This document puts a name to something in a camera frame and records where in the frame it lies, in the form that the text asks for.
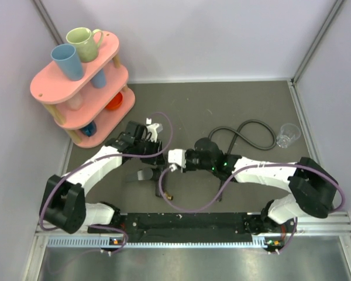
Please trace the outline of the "black fitting with brass connectors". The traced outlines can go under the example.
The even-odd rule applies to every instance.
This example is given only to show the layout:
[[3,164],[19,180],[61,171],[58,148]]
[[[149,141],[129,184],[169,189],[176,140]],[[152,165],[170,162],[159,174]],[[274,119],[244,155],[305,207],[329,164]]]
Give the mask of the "black fitting with brass connectors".
[[159,189],[159,179],[165,169],[165,165],[156,167],[144,167],[134,173],[126,175],[125,182],[131,183],[138,181],[151,181],[154,184],[154,195],[158,198],[162,198]]

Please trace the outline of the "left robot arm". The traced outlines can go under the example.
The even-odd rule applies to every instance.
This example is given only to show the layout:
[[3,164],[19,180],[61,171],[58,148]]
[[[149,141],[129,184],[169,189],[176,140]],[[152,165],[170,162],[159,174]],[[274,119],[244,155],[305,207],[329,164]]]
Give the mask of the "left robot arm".
[[158,139],[162,124],[143,125],[130,121],[124,132],[109,140],[80,167],[62,176],[49,177],[40,208],[39,222],[73,234],[81,227],[101,225],[115,232],[121,225],[119,209],[111,204],[87,203],[86,195],[108,173],[130,159],[150,165],[163,164],[162,142]]

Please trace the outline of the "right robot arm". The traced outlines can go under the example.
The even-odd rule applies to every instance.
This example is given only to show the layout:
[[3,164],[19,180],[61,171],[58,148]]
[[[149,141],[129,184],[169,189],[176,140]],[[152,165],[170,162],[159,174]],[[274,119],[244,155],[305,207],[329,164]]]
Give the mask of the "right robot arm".
[[274,163],[223,153],[208,138],[184,150],[177,162],[182,171],[207,170],[225,181],[272,186],[288,194],[271,200],[261,212],[261,224],[273,232],[291,218],[310,215],[327,218],[332,212],[337,182],[317,162],[302,157],[295,163]]

